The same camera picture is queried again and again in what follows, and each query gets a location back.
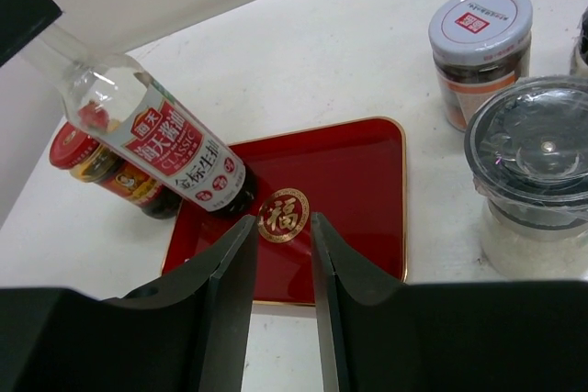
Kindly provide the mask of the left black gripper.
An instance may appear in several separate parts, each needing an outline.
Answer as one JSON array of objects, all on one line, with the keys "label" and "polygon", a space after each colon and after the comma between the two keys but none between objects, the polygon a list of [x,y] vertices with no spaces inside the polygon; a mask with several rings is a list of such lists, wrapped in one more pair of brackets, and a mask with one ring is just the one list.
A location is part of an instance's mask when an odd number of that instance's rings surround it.
[{"label": "left black gripper", "polygon": [[53,0],[0,0],[0,63],[4,66],[62,15]]}]

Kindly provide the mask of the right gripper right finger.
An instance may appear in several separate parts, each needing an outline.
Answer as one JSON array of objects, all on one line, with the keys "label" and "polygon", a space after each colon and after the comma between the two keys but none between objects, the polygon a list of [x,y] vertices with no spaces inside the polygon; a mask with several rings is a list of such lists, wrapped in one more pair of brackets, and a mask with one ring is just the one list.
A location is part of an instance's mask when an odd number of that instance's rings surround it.
[{"label": "right gripper right finger", "polygon": [[325,391],[407,391],[405,284],[311,215],[311,263]]}]

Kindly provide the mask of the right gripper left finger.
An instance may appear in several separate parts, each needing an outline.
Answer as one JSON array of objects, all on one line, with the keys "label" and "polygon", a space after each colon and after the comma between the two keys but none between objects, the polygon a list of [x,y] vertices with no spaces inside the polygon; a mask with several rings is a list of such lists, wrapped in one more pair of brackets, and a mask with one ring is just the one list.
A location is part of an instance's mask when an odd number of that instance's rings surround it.
[{"label": "right gripper left finger", "polygon": [[238,391],[252,313],[257,230],[246,215],[208,249],[108,304],[128,321],[112,391]]}]

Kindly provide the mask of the soy sauce bottle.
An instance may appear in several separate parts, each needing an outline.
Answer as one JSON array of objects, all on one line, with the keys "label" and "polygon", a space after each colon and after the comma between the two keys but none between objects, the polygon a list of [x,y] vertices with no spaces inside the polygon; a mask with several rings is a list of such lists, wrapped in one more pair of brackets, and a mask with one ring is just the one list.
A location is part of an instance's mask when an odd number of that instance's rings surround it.
[{"label": "soy sauce bottle", "polygon": [[254,202],[250,168],[135,59],[93,50],[51,25],[21,56],[62,96],[66,119],[216,217]]}]

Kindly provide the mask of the red lid chili sauce jar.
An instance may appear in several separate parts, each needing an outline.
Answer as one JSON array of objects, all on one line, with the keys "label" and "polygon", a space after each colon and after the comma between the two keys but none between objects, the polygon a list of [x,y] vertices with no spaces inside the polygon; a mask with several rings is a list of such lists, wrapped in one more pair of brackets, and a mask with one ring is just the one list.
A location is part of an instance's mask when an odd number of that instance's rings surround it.
[{"label": "red lid chili sauce jar", "polygon": [[108,190],[150,218],[173,218],[180,208],[179,195],[70,123],[54,137],[49,160],[78,181]]}]

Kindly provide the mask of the clear lid salt grinder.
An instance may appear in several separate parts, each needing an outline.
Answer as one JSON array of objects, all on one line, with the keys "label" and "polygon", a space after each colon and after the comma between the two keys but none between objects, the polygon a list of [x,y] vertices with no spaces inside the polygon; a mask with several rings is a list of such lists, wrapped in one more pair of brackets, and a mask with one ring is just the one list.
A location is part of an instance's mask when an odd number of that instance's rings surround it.
[{"label": "clear lid salt grinder", "polygon": [[527,78],[486,101],[464,152],[484,196],[481,248],[512,279],[587,275],[587,81]]}]

